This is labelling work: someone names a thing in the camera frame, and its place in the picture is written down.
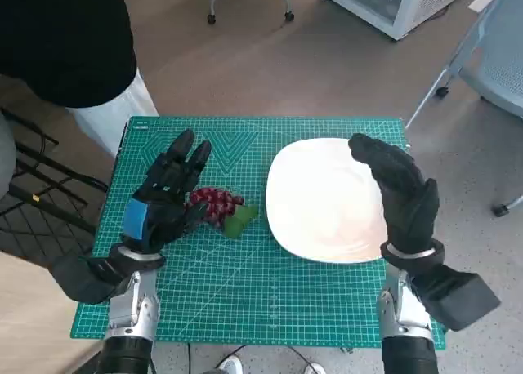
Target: white sneaker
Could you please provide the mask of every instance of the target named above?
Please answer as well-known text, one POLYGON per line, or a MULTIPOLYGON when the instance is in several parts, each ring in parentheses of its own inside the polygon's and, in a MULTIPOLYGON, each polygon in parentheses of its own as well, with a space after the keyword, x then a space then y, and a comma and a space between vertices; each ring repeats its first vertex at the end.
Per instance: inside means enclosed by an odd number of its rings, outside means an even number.
MULTIPOLYGON (((311 365, 318 374, 327 374, 325 369, 321 367, 318 363, 311 363, 311 365)), ((303 372, 303 374, 315 374, 314 370, 312 370, 311 366, 307 364, 307 367, 305 367, 305 371, 303 372)))
POLYGON ((225 360, 220 365, 219 368, 221 370, 226 371, 227 374, 244 374, 244 369, 242 368, 242 363, 236 355, 232 355, 229 358, 227 358, 227 360, 225 360))

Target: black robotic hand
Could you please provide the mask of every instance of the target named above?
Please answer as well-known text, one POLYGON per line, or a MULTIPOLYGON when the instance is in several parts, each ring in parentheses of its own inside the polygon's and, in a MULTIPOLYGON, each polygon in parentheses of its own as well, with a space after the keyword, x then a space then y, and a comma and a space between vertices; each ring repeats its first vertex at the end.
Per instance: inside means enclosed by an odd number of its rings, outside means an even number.
POLYGON ((193 143, 194 133, 182 132, 150 166, 125 209, 122 243, 113 245, 109 256, 69 253, 49 267, 69 298, 88 304, 107 301, 133 272, 162 267, 163 246, 201 222, 207 205, 187 208, 185 196, 198 184, 212 147, 204 141, 187 159, 193 143))
POLYGON ((366 135, 349 140, 352 156, 371 168, 382 191, 388 241, 383 258, 408 272, 428 313, 452 330, 461 330, 489 313, 499 300, 478 274, 444 265, 445 249, 435 240, 440 206, 437 184, 424 180, 407 153, 366 135))
POLYGON ((424 180, 414 159, 396 146, 355 134, 352 156, 368 164, 383 200, 388 242, 404 254, 430 250, 440 206, 435 180, 424 180))
POLYGON ((156 158, 132 195, 123 218, 122 240, 134 252, 158 253, 203 219, 207 205, 187 208, 185 199, 198 184, 212 147, 204 141, 187 159, 193 143, 194 133, 189 129, 182 132, 167 152, 156 158))

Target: blue label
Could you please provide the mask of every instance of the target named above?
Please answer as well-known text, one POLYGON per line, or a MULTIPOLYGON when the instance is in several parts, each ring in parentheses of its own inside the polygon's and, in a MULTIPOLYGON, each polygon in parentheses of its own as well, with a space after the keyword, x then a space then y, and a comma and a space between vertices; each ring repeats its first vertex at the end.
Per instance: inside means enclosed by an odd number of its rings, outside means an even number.
POLYGON ((131 198, 123 216, 123 233, 134 239, 142 239, 146 216, 147 204, 131 198))

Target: robotic arm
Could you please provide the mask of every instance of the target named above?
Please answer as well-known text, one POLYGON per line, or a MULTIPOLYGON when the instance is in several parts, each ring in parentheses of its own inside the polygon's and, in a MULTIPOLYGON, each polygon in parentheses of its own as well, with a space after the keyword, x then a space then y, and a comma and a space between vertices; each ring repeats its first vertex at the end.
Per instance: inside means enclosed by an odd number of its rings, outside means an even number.
POLYGON ((431 316, 460 331, 500 302, 478 274, 443 265, 444 246, 432 237, 440 205, 436 182, 425 181, 397 147, 361 134, 349 146, 380 187, 387 223, 381 246, 387 276, 378 297, 385 373, 437 374, 431 316))
MULTIPOLYGON (((51 274, 79 302, 110 301, 109 326, 98 373, 146 374, 159 321, 156 275, 163 246, 193 230, 206 205, 184 206, 198 183, 211 145, 204 141, 186 161, 194 133, 179 135, 160 154, 132 195, 122 243, 108 257, 62 257, 51 274)), ((445 249, 432 238, 439 208, 436 182, 425 181, 414 160, 397 147, 365 135, 349 141, 353 157, 370 166, 382 191, 388 240, 382 247, 387 277, 378 297, 386 374, 437 374, 431 316, 459 331, 499 305, 477 274, 445 265, 445 249)))
POLYGON ((78 302, 110 301, 109 325, 98 363, 101 373, 146 374, 160 309, 156 275, 165 264, 163 246, 195 229, 206 204, 186 208, 211 153, 204 141, 186 161, 194 142, 181 133, 147 171, 123 218, 122 243, 108 257, 62 257, 50 268, 66 295, 78 302))

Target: grid lines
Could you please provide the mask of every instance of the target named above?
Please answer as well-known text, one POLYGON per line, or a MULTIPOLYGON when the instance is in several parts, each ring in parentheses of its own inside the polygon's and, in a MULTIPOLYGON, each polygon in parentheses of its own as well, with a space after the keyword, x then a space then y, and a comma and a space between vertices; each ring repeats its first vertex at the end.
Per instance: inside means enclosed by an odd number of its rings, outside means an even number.
MULTIPOLYGON (((380 347, 376 297, 384 261, 323 264, 291 255, 272 237, 265 188, 270 164, 286 145, 361 132, 405 148, 395 118, 134 117, 127 126, 93 249, 119 242, 123 211, 156 155, 186 128, 213 152, 200 186, 228 189, 260 208, 240 239, 208 226, 167 246, 158 277, 159 341, 380 347)), ((78 306, 71 337, 102 338, 107 305, 78 306)), ((445 347, 436 325, 436 346, 445 347)))

